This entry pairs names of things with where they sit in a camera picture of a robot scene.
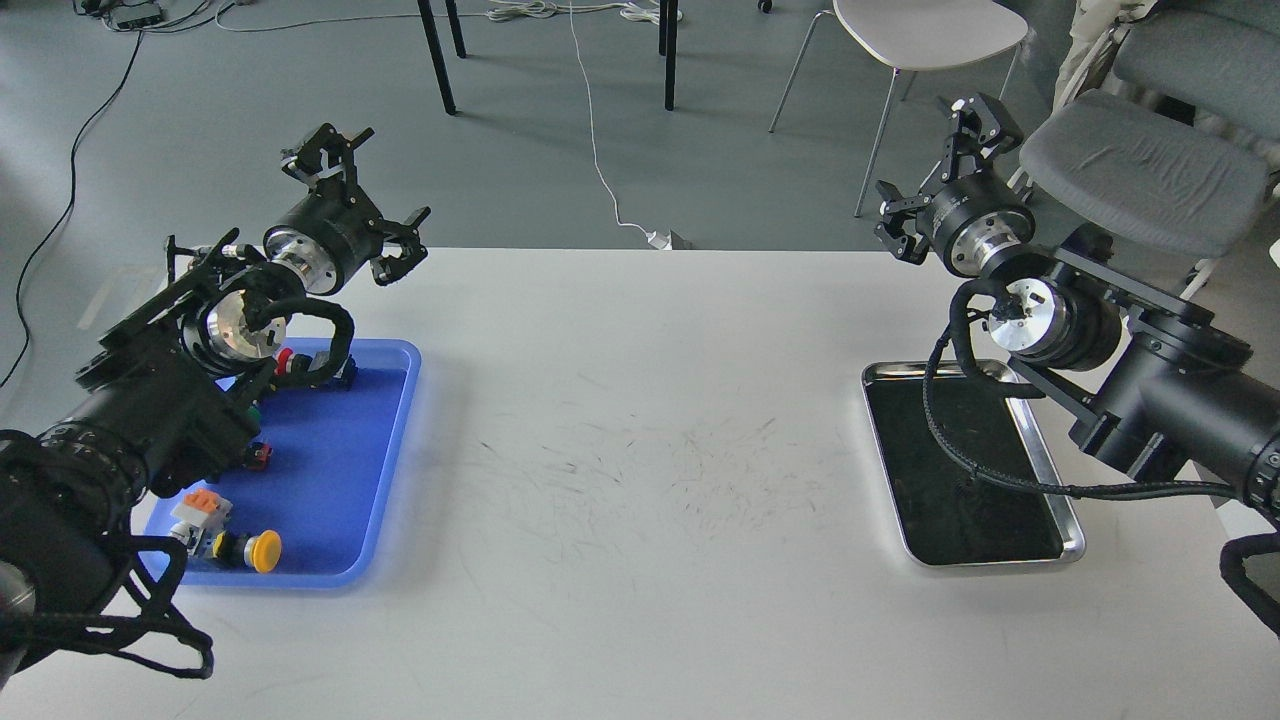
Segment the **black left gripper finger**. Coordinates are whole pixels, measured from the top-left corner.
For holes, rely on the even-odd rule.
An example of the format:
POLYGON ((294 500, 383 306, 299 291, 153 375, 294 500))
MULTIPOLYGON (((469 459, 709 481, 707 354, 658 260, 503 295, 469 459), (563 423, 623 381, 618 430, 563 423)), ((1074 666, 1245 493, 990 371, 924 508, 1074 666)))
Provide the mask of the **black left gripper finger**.
POLYGON ((370 269, 378 286, 385 287, 403 279, 428 258, 419 228, 430 214, 431 209, 422 206, 404 223, 390 222, 384 217, 370 220, 370 229, 380 236, 378 254, 370 259, 370 269), (394 256, 381 255, 388 243, 398 247, 399 252, 394 256))
POLYGON ((355 150, 374 135, 375 129, 367 127, 348 137, 324 123, 296 147, 282 150, 280 169, 312 191, 319 191, 324 181, 335 181, 342 191, 353 191, 358 184, 355 150))

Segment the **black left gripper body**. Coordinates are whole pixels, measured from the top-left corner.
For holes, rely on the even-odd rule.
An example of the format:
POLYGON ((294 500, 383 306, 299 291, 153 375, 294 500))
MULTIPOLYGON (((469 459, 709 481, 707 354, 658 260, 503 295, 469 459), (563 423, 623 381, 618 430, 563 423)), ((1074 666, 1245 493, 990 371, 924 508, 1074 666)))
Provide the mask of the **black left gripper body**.
POLYGON ((334 295, 380 255, 384 218, 348 170, 320 178, 262 238, 271 261, 292 269, 307 293, 334 295))

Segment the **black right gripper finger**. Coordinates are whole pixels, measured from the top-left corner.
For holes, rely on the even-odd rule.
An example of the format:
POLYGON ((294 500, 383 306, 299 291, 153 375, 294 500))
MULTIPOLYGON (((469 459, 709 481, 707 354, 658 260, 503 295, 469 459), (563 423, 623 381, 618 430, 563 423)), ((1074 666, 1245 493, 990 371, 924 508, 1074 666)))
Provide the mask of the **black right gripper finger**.
POLYGON ((906 224, 916 219, 916 215, 932 202, 933 196, 916 193, 906 197, 896 184, 882 179, 876 182, 876 191, 882 200, 879 220, 874 229, 876 237, 896 260, 913 265, 923 264, 929 241, 916 233, 909 233, 906 224))
POLYGON ((1004 102, 987 94, 960 97, 950 110, 937 176, 993 173, 995 159, 1019 149, 1027 138, 1004 102))

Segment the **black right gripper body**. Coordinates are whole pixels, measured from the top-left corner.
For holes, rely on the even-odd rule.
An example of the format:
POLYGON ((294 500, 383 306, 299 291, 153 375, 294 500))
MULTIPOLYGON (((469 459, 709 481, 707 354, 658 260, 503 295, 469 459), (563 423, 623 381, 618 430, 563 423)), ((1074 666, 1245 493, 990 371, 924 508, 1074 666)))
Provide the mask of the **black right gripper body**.
POLYGON ((920 192, 920 236, 954 275, 974 278, 1001 249, 1028 243, 1036 233, 1029 208, 996 173, 987 158, 965 156, 956 170, 940 161, 920 192))

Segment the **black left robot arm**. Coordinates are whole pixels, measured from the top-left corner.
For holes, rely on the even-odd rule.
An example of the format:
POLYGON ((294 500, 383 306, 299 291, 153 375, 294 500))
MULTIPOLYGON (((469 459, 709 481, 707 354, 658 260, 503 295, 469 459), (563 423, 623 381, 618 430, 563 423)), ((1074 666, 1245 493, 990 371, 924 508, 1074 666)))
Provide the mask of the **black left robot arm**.
POLYGON ((429 209, 387 219, 358 183, 371 136, 325 123, 287 149, 282 170, 307 193, 260 247, 232 229, 191 249, 184 274, 101 337, 78 409, 37 436, 3 432, 4 679, 58 651, 212 674, 210 635, 173 602, 187 542, 137 536, 131 514, 239 466, 268 391, 348 375, 355 324, 332 296, 364 266, 387 286, 428 256, 429 209))

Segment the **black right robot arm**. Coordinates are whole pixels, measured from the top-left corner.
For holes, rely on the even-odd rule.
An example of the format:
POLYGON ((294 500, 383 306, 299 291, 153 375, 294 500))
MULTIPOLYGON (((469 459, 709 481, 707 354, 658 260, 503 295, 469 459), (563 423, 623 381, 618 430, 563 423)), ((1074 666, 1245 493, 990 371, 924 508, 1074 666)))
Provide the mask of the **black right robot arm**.
POLYGON ((943 156, 906 196, 877 183, 876 236, 901 261, 934 252, 961 279, 925 363, 923 413, 940 448, 973 480, 1010 491, 1133 501, 1207 495, 1277 524, 1277 391, 1243 370, 1248 343, 1213 314, 1108 265, 1111 238, 1078 228, 1032 243, 1034 218, 995 172, 1024 140, 987 94, 950 108, 943 156), (1125 486, 1050 486, 965 455, 934 418, 934 378, 954 348, 963 374, 1002 398, 1051 398, 1070 438, 1125 486))

